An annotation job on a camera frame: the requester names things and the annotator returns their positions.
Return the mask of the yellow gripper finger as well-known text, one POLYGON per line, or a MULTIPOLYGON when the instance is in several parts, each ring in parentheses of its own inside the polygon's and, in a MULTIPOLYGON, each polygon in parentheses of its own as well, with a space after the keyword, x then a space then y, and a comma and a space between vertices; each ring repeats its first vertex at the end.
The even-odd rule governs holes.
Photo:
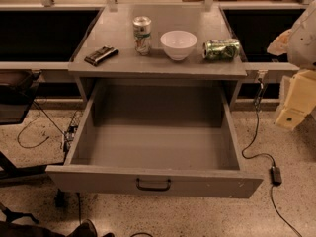
POLYGON ((294 130, 316 107, 316 72, 300 70, 283 76, 276 109, 276 125, 294 130))

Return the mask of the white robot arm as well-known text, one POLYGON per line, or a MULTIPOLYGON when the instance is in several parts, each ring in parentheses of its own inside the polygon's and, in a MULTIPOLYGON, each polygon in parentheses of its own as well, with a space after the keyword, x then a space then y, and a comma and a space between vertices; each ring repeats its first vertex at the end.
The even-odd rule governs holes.
POLYGON ((275 38, 267 53, 286 53, 288 62, 299 68, 288 80, 285 98, 276 111, 276 125, 294 130, 316 107, 316 1, 275 38))

